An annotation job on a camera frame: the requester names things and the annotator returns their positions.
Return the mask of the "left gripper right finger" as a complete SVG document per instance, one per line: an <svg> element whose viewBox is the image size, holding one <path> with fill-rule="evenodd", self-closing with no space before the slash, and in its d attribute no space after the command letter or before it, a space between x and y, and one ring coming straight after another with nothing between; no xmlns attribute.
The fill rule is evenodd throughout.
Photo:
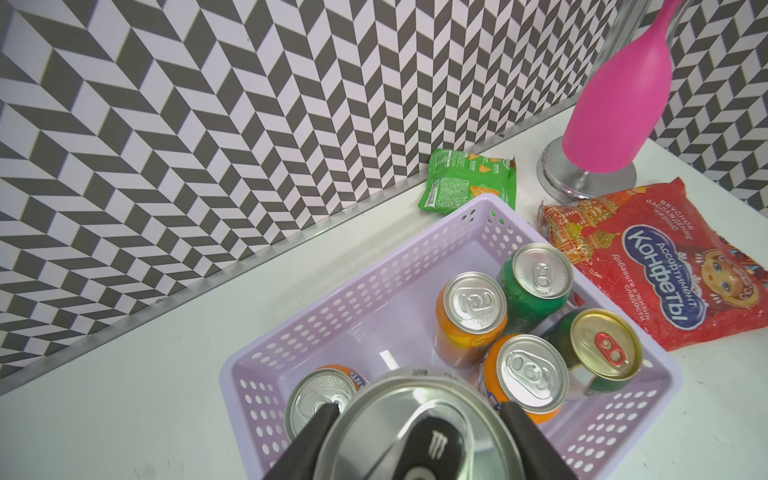
<svg viewBox="0 0 768 480"><path fill-rule="evenodd" d="M515 441L527 479L578 479L519 404L503 402L500 416Z"/></svg>

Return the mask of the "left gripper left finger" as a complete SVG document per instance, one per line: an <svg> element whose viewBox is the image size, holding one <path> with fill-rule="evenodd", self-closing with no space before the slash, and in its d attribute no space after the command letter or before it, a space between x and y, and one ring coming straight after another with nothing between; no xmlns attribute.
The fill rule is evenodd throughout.
<svg viewBox="0 0 768 480"><path fill-rule="evenodd" d="M312 480L320 450L339 416L336 403L321 406L263 479Z"/></svg>

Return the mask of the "orange fanta can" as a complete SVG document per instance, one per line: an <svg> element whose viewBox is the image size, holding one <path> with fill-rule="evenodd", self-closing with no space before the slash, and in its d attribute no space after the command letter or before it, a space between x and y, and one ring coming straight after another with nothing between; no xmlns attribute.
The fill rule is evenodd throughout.
<svg viewBox="0 0 768 480"><path fill-rule="evenodd" d="M367 380L340 364L319 367L303 377L291 392L285 409L285 428L293 441L325 404L335 403L343 412Z"/></svg>

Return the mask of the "green can gold top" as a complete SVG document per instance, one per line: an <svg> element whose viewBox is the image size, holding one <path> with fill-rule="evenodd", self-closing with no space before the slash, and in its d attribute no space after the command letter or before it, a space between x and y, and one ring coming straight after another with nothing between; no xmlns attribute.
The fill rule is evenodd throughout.
<svg viewBox="0 0 768 480"><path fill-rule="evenodd" d="M617 392L641 369L644 350L635 330L605 309L577 309L543 338L563 357L569 374L568 400Z"/></svg>

